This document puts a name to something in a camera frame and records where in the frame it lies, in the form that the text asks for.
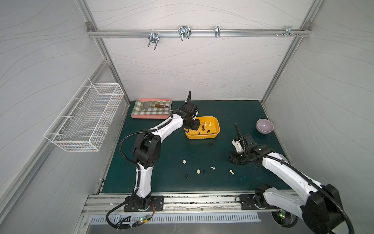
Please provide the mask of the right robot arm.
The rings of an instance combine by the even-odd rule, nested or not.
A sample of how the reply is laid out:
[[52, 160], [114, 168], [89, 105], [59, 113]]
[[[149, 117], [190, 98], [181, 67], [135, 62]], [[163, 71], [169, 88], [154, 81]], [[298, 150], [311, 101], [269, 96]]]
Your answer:
[[292, 195], [265, 184], [251, 197], [239, 196], [243, 210], [250, 204], [260, 210], [274, 207], [277, 211], [272, 213], [273, 219], [282, 227], [293, 227], [301, 219], [313, 233], [331, 234], [344, 222], [348, 232], [354, 233], [336, 187], [309, 178], [268, 145], [260, 146], [250, 134], [238, 134], [232, 145], [235, 149], [229, 157], [230, 163], [262, 166], [295, 192]]

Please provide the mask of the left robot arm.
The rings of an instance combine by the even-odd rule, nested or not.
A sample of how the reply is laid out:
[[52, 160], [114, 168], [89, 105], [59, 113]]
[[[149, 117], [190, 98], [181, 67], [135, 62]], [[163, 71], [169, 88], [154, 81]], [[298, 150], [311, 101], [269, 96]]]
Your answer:
[[191, 101], [170, 112], [169, 117], [159, 125], [143, 131], [136, 138], [133, 156], [136, 162], [135, 198], [144, 202], [151, 197], [153, 167], [161, 156], [162, 142], [174, 131], [184, 128], [197, 130], [200, 121], [196, 118], [198, 107]]

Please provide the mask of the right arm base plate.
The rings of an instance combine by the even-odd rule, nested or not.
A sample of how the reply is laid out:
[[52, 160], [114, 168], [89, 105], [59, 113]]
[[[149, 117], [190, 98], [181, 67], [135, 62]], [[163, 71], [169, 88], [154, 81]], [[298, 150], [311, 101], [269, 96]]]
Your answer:
[[241, 210], [263, 210], [257, 202], [255, 194], [244, 194], [235, 197], [235, 202], [239, 203]]

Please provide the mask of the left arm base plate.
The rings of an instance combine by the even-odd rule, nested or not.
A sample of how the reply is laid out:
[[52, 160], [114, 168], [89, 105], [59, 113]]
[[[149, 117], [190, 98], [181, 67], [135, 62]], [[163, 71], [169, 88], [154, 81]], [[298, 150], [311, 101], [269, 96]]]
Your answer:
[[164, 207], [164, 196], [152, 196], [148, 195], [146, 198], [141, 198], [135, 195], [133, 198], [127, 197], [129, 199], [124, 205], [125, 212], [151, 212], [163, 211]]

